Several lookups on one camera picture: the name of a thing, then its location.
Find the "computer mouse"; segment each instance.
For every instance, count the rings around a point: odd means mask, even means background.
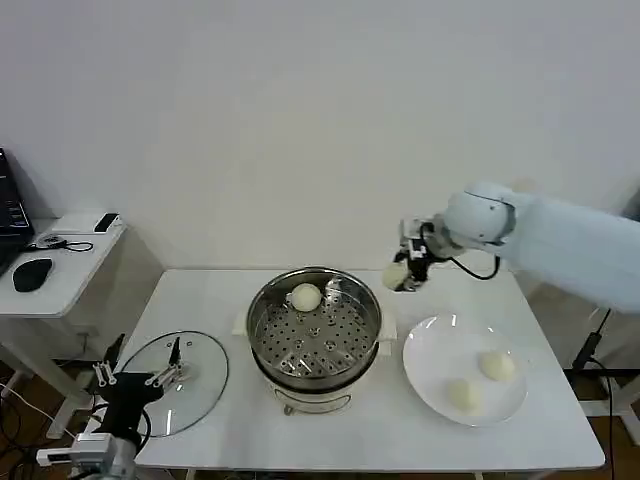
[[[13,285],[18,292],[33,292],[42,286],[52,266],[50,258],[24,262],[13,272]]]

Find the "glass pot lid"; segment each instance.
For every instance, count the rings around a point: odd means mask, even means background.
[[[160,400],[145,407],[152,437],[166,437],[194,425],[215,407],[227,384],[229,365],[224,348],[215,338],[196,331],[167,333],[152,340],[127,360],[122,371],[162,372],[176,342],[180,373],[165,387]],[[138,432],[144,435],[146,431],[146,422],[141,419]]]

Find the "small white desk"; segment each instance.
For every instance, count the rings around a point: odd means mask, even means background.
[[[439,268],[416,294],[384,290],[380,273],[353,272],[398,315],[391,357],[376,359],[345,411],[283,415],[254,365],[246,338],[231,331],[238,313],[276,271],[165,272],[123,350],[123,364],[154,337],[176,330],[215,336],[229,357],[227,387],[193,427],[152,438],[141,467],[403,472],[539,471],[595,468],[602,449],[536,319],[509,272],[476,281]],[[530,360],[529,396],[509,421],[455,424],[414,393],[402,366],[409,330],[436,312],[472,313],[507,335]]]
[[[61,235],[73,242],[91,242],[93,249],[88,252],[60,249],[23,253],[0,276],[0,342],[29,369],[76,404],[88,403],[90,396],[47,356],[47,349],[26,328],[25,322],[34,318],[61,318],[67,314],[124,229],[125,226],[120,225],[104,234]],[[46,281],[34,292],[17,292],[13,285],[13,272],[22,263],[36,258],[53,260],[53,268]]]

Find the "laptop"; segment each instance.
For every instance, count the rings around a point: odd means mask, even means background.
[[[34,230],[15,178],[0,148],[0,275],[20,255],[33,238]]]

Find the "stainless steel steamer basket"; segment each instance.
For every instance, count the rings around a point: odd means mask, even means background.
[[[301,283],[322,292],[320,305],[299,312],[287,295]],[[353,275],[325,267],[282,274],[255,296],[247,333],[262,371],[283,387],[307,393],[343,388],[366,371],[382,324],[373,292]]]

